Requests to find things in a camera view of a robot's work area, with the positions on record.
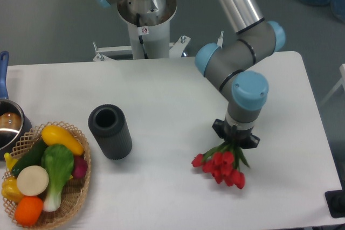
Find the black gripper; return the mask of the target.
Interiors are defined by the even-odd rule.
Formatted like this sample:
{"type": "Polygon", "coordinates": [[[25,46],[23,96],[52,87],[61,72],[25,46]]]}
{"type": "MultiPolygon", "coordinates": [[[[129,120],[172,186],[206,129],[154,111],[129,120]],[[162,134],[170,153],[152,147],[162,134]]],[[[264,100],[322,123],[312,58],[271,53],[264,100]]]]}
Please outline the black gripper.
{"type": "Polygon", "coordinates": [[[251,134],[253,127],[240,130],[236,125],[231,126],[226,121],[215,119],[212,128],[219,138],[224,138],[227,142],[235,141],[242,149],[254,149],[260,142],[259,137],[251,134]]]}

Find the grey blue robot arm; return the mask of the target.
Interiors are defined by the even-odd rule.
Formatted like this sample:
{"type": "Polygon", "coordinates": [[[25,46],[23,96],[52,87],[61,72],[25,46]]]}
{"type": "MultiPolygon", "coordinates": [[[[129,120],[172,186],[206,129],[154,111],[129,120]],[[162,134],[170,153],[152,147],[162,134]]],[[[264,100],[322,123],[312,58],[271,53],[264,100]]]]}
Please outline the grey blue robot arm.
{"type": "MultiPolygon", "coordinates": [[[[134,59],[168,58],[170,20],[176,0],[96,0],[101,6],[116,4],[127,23],[134,59]]],[[[195,57],[200,73],[228,101],[225,119],[213,129],[227,142],[243,149],[257,147],[260,139],[252,129],[267,100],[268,82],[251,67],[280,50],[286,40],[284,29],[266,21],[255,0],[219,0],[237,40],[228,47],[216,43],[203,46],[195,57]]]]}

